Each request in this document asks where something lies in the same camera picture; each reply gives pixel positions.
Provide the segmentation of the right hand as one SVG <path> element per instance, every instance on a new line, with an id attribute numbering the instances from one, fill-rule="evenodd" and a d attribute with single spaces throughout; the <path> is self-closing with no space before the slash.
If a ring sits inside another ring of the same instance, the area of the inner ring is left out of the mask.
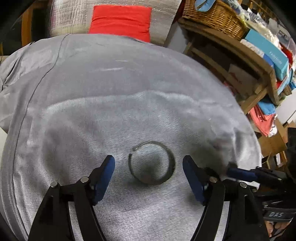
<path id="1" fill-rule="evenodd" d="M 280 236 L 285 231 L 287 226 L 291 223 L 291 221 L 274 222 L 274 221 L 268 221 L 268 220 L 265 220 L 264 222 L 267 228 L 269 238 Z"/>

